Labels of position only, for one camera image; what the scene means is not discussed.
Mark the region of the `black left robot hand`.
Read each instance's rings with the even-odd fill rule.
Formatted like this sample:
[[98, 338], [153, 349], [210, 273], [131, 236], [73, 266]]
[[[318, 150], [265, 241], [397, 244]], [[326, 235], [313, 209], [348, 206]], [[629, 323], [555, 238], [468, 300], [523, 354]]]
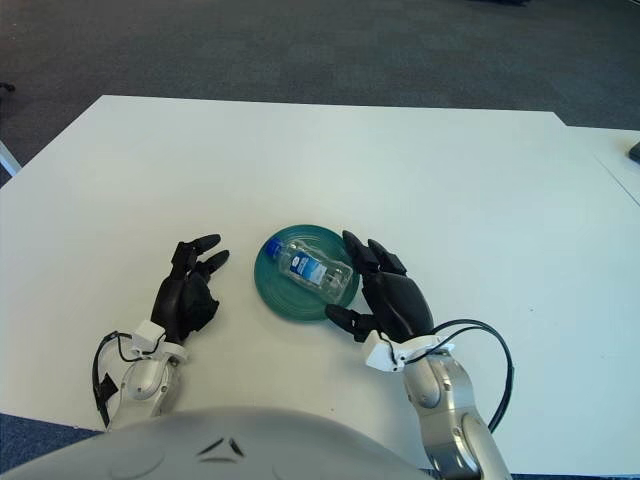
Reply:
[[192, 332], [214, 318], [219, 301], [213, 298], [209, 282], [230, 252], [221, 250], [204, 261], [199, 257], [220, 241], [219, 234], [211, 234], [177, 244], [170, 273], [160, 285], [151, 313], [151, 322], [164, 329], [167, 342], [183, 345]]

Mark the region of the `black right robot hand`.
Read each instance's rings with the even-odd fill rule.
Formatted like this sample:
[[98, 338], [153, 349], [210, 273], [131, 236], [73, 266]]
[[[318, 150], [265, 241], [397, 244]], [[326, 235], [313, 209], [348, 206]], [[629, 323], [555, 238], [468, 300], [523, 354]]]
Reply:
[[397, 343], [430, 334], [434, 328], [430, 308], [400, 259], [373, 239], [362, 243], [347, 230], [342, 238], [355, 273], [361, 277], [362, 293], [371, 312], [358, 313], [329, 304], [325, 307], [328, 319], [358, 343], [372, 331]]

